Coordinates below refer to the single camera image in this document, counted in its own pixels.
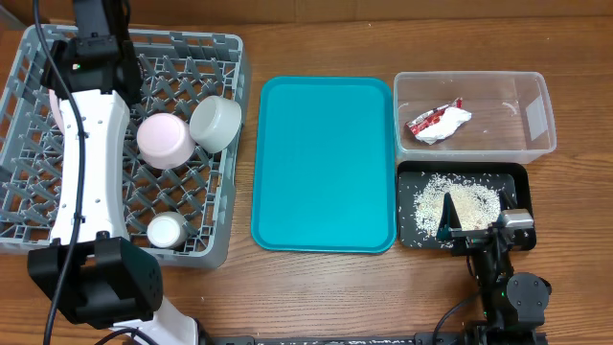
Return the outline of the large white plate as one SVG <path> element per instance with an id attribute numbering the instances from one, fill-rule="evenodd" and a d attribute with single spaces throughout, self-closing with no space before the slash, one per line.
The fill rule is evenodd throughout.
<path id="1" fill-rule="evenodd" d="M 56 92 L 53 89 L 49 90 L 49 102 L 50 102 L 50 107 L 52 110 L 52 115 L 57 124 L 57 128 L 59 129 L 61 133 L 64 133 L 63 118 L 62 118 L 62 113 L 59 107 L 61 99 L 57 97 Z"/>

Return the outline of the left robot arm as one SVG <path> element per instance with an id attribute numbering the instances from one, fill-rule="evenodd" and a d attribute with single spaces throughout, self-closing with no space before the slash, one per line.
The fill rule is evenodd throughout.
<path id="1" fill-rule="evenodd" d="M 77 34 L 42 46 L 41 82 L 59 101 L 61 192 L 47 247 L 28 255 L 31 279 L 49 297 L 48 316 L 140 344 L 201 344 L 199 322 L 166 297 L 161 267 L 125 225 L 123 148 L 144 73 L 119 0 L 73 5 Z"/>

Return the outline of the red snack wrapper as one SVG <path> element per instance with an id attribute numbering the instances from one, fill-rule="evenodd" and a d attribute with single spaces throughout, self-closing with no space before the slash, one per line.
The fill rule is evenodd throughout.
<path id="1" fill-rule="evenodd" d="M 455 99 L 454 101 L 452 101 L 450 103 L 443 104 L 443 105 L 441 105 L 439 107 L 432 108 L 432 109 L 422 113 L 420 116 L 418 116 L 413 121 L 405 123 L 404 126 L 412 134 L 417 136 L 424 129 L 426 129 L 426 128 L 436 124 L 440 120 L 440 118 L 442 117 L 444 112 L 449 107 L 461 108 L 462 107 L 462 103 L 463 103 L 463 99 L 462 98 L 457 98 L 457 99 Z"/>

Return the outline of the white paper cup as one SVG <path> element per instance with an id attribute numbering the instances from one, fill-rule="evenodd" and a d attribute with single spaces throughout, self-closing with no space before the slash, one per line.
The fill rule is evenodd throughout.
<path id="1" fill-rule="evenodd" d="M 148 224 L 148 241 L 158 248 L 175 248 L 188 238 L 183 228 L 185 218 L 176 212 L 164 212 L 155 216 Z"/>

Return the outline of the white rice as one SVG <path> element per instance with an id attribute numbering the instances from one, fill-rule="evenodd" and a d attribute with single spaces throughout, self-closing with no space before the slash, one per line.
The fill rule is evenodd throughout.
<path id="1" fill-rule="evenodd" d="M 501 210 L 498 191 L 474 174 L 403 172 L 397 186 L 399 239 L 407 247 L 448 247 L 436 240 L 445 195 L 451 196 L 464 230 L 487 228 Z"/>

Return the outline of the grey bowl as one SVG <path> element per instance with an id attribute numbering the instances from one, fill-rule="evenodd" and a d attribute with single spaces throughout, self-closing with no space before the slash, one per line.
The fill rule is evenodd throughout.
<path id="1" fill-rule="evenodd" d="M 190 134 L 208 153 L 224 150 L 240 130 L 240 105 L 220 96 L 205 98 L 193 111 L 189 121 Z"/>

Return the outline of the white tissue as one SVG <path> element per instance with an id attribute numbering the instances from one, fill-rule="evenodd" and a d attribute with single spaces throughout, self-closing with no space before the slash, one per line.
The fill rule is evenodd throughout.
<path id="1" fill-rule="evenodd" d="M 459 107 L 450 106 L 443 114 L 424 129 L 420 129 L 415 137 L 429 145 L 435 144 L 451 136 L 462 124 L 468 122 L 472 114 Z"/>

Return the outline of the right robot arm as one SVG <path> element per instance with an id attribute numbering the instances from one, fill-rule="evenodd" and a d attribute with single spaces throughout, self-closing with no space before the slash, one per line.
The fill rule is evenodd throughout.
<path id="1" fill-rule="evenodd" d="M 431 333 L 433 344 L 545 344 L 546 335 L 536 329 L 545 323 L 551 284 L 532 273 L 515 272 L 513 250 L 535 246 L 534 219 L 508 194 L 501 195 L 504 208 L 497 221 L 482 230 L 464 230 L 451 194 L 443 198 L 442 217 L 436 238 L 451 244 L 453 256 L 466 257 L 469 273 L 478 290 L 452 307 Z M 483 321 L 474 321 L 453 338 L 439 336 L 445 321 L 459 309 L 480 299 Z"/>

